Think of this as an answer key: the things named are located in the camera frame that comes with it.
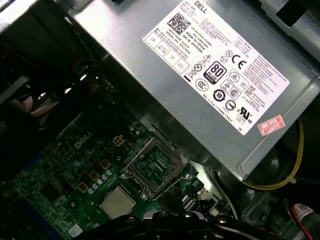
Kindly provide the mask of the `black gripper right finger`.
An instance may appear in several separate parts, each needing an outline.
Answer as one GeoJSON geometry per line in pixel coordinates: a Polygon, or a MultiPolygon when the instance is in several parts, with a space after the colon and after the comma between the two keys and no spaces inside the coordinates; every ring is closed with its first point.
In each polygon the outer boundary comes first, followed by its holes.
{"type": "Polygon", "coordinates": [[[274,240],[275,235],[233,217],[218,215],[211,221],[184,208],[182,198],[172,194],[172,226],[188,240],[274,240]]]}

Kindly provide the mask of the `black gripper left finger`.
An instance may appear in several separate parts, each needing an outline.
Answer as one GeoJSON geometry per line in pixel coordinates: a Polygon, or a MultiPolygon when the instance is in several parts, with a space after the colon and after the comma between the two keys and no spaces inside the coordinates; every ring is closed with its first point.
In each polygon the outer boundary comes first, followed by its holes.
{"type": "Polygon", "coordinates": [[[124,215],[110,223],[111,240],[171,240],[173,238],[173,195],[160,197],[161,209],[147,212],[142,220],[124,215]]]}

